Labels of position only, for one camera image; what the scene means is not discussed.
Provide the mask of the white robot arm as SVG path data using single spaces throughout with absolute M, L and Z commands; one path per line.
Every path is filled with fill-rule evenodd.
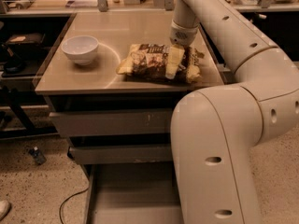
M 193 91 L 171 119 L 171 148 L 184 224 L 261 224 L 249 150 L 299 119 L 299 70 L 224 0 L 177 0 L 171 39 L 191 44 L 204 27 L 235 76 Z

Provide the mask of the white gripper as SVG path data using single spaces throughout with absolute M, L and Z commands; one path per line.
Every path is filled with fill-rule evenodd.
M 179 25 L 175 21 L 171 22 L 170 41 L 175 45 L 172 45 L 169 49 L 165 69 L 166 78 L 173 79 L 175 77 L 178 66 L 181 64 L 185 53 L 183 47 L 188 47 L 196 38 L 198 26 L 198 21 L 195 21 L 190 27 L 187 25 Z

